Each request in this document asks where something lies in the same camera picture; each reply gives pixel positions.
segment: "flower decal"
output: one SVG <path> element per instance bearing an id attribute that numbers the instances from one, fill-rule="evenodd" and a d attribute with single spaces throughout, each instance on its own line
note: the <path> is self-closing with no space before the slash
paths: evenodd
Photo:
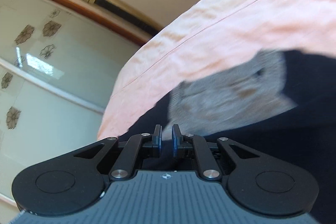
<path id="1" fill-rule="evenodd" d="M 23 62 L 25 62 L 26 58 L 24 56 L 20 56 L 18 59 L 15 60 L 14 66 L 18 68 L 22 68 Z"/>
<path id="2" fill-rule="evenodd" d="M 53 53 L 53 49 L 55 48 L 56 46 L 54 44 L 48 45 L 43 50 L 41 50 L 40 56 L 43 56 L 44 59 L 48 59 Z"/>
<path id="3" fill-rule="evenodd" d="M 21 111 L 17 110 L 15 107 L 11 107 L 7 112 L 6 124 L 8 129 L 14 129 L 16 127 L 17 121 L 19 120 Z"/>
<path id="4" fill-rule="evenodd" d="M 44 25 L 43 36 L 44 37 L 51 37 L 51 36 L 53 36 L 55 33 L 57 33 L 58 29 L 61 26 L 62 26 L 61 24 L 56 23 L 56 22 L 50 20 L 47 24 Z"/>
<path id="5" fill-rule="evenodd" d="M 31 25 L 27 25 L 23 31 L 18 35 L 18 37 L 15 39 L 16 45 L 19 45 L 23 42 L 25 42 L 28 38 L 32 36 L 32 33 L 34 32 L 35 28 Z"/>
<path id="6" fill-rule="evenodd" d="M 7 72 L 1 80 L 1 88 L 2 89 L 8 88 L 9 83 L 11 82 L 12 79 L 13 79 L 13 75 Z"/>
<path id="7" fill-rule="evenodd" d="M 61 12 L 60 10 L 55 9 L 55 10 L 50 14 L 49 17 L 57 17 L 57 16 L 59 15 L 60 12 Z"/>

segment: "circular cap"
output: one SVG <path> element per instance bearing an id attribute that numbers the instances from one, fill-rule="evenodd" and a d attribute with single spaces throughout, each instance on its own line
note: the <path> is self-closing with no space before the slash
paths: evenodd
<path id="1" fill-rule="evenodd" d="M 43 192 L 58 194 L 69 190 L 75 184 L 75 177 L 65 171 L 50 171 L 40 175 L 36 186 Z"/>
<path id="2" fill-rule="evenodd" d="M 207 177 L 207 178 L 213 179 L 213 178 L 216 178 L 216 177 L 219 176 L 219 172 L 216 171 L 216 170 L 212 170 L 212 169 L 210 169 L 210 170 L 205 170 L 205 171 L 203 172 L 203 175 L 204 175 L 205 177 Z"/>
<path id="3" fill-rule="evenodd" d="M 264 191 L 277 194 L 288 192 L 295 184 L 290 175 L 278 171 L 260 173 L 255 180 L 257 185 Z"/>
<path id="4" fill-rule="evenodd" d="M 111 176 L 116 178 L 116 179 L 122 179 L 127 175 L 128 175 L 127 171 L 122 170 L 122 169 L 114 170 L 111 173 Z"/>

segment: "gray ribbed panel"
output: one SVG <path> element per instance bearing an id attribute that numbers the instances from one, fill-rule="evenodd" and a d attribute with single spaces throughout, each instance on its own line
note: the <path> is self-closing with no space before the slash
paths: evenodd
<path id="1" fill-rule="evenodd" d="M 270 219 L 238 207 L 218 183 L 199 179 L 195 172 L 139 171 L 129 181 L 113 182 L 90 208 L 57 218 L 23 213 L 14 224 L 317 224 L 304 214 Z"/>

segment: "metal screw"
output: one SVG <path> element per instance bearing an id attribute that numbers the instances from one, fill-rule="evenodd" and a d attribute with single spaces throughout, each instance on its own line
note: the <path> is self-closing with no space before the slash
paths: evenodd
<path id="1" fill-rule="evenodd" d="M 203 172 L 203 175 L 207 178 L 214 179 L 219 176 L 219 172 L 216 170 L 210 169 L 210 170 L 205 170 Z"/>
<path id="2" fill-rule="evenodd" d="M 111 173 L 111 176 L 114 177 L 114 178 L 116 178 L 116 179 L 122 179 L 122 178 L 124 178 L 127 175 L 128 175 L 127 171 L 126 170 L 122 170 L 122 169 L 114 170 Z"/>

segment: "wooden trim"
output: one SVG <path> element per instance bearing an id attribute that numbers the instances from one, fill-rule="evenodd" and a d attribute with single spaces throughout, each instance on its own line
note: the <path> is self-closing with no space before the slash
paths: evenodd
<path id="1" fill-rule="evenodd" d="M 133 43 L 143 46 L 147 43 L 146 40 L 136 36 L 135 34 L 129 32 L 128 30 L 122 28 L 121 26 L 109 21 L 108 19 L 102 17 L 101 15 L 96 14 L 95 12 L 92 12 L 85 7 L 78 5 L 70 0 L 52 0 L 64 7 L 67 7 L 71 10 L 74 10 L 78 14 L 81 14 L 95 22 L 97 22 L 100 25 L 103 25 L 110 29 L 111 31 L 121 35 L 122 37 L 125 37 L 126 39 L 132 41 Z"/>

